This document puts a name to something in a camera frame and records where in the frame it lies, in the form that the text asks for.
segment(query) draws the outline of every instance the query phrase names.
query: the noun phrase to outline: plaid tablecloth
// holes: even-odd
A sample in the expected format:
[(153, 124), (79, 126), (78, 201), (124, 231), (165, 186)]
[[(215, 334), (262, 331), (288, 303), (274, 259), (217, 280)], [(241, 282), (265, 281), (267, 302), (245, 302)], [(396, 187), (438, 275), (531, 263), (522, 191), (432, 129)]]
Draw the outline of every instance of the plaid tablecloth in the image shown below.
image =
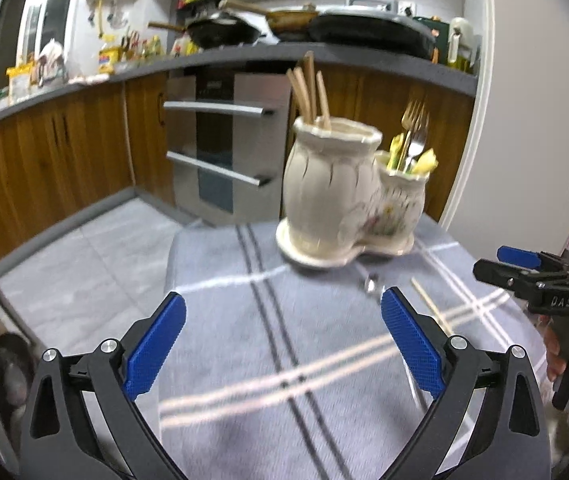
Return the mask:
[[(538, 376), (535, 328), (503, 290), (478, 283), (474, 259), (430, 218), (402, 257), (361, 256), (342, 269), (287, 263), (276, 224), (189, 228), (174, 239), (167, 291), (187, 304), (162, 368), (162, 443), (191, 480), (378, 479), (423, 411), (363, 279), (397, 285), (477, 348), (527, 349)], [(443, 468), (459, 460), (479, 411), (477, 392)]]

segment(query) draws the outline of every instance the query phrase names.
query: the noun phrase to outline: electrical outlet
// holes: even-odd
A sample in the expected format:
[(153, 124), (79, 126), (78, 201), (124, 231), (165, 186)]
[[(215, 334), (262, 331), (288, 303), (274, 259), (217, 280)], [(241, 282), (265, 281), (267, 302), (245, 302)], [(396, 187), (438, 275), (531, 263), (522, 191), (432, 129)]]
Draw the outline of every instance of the electrical outlet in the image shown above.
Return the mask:
[(397, 13), (401, 16), (409, 16), (411, 18), (417, 15), (417, 7), (415, 2), (408, 2), (406, 0), (400, 0), (397, 3)]

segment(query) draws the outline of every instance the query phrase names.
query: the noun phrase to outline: ceramic base tray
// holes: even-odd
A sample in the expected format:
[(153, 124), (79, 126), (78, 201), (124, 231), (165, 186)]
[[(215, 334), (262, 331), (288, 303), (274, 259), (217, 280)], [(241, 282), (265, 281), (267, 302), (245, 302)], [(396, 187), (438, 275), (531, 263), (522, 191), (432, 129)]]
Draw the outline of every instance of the ceramic base tray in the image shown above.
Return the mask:
[(413, 234), (406, 240), (372, 237), (354, 245), (348, 253), (336, 258), (317, 258), (302, 253), (294, 247), (289, 238), (289, 221), (285, 218), (278, 224), (276, 241), (280, 251), (297, 264), (303, 267), (310, 267), (311, 269), (332, 269), (334, 267), (344, 267), (362, 253), (381, 254), (382, 256), (402, 256), (411, 251), (415, 239)]

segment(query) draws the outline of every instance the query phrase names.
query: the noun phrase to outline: ceramic utensil holder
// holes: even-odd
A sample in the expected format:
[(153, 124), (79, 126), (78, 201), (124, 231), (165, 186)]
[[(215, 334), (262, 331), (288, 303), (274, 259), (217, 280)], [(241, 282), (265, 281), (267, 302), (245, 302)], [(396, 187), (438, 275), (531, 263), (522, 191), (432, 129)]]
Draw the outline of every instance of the ceramic utensil holder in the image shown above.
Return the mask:
[(291, 243), (328, 258), (351, 250), (377, 211), (382, 190), (373, 155), (382, 134), (342, 118), (331, 118), (331, 130), (320, 124), (300, 117), (293, 124), (283, 196)]
[(407, 239), (424, 212), (429, 175), (412, 175), (387, 170), (389, 152), (375, 153), (375, 168), (382, 182), (382, 197), (377, 214), (369, 218), (367, 238)]

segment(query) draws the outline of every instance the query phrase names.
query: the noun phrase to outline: blue textured pad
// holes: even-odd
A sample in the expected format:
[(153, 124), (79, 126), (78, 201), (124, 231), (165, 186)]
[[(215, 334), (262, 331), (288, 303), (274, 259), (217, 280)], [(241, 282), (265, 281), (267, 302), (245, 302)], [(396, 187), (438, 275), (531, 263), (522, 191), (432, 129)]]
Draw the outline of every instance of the blue textured pad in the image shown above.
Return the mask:
[(437, 399), (445, 389), (440, 354), (393, 290), (384, 292), (381, 307), (382, 319), (418, 386)]
[(518, 267), (525, 267), (526, 269), (538, 269), (542, 264), (538, 253), (524, 251), (506, 245), (503, 245), (497, 250), (497, 259), (503, 264), (517, 265)]
[(185, 321), (186, 304), (178, 294), (165, 306), (127, 361), (124, 391), (129, 399), (133, 401), (151, 389)]

